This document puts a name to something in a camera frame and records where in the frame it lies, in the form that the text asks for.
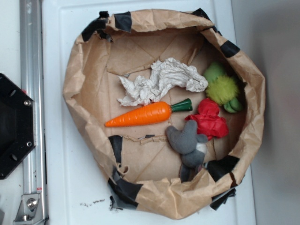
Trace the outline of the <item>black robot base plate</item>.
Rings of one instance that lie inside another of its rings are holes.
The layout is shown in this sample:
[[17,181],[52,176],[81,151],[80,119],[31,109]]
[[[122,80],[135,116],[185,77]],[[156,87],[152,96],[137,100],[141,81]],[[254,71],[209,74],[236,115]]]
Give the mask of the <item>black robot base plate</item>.
[[34,101],[0,75],[0,179],[6,179],[35,147]]

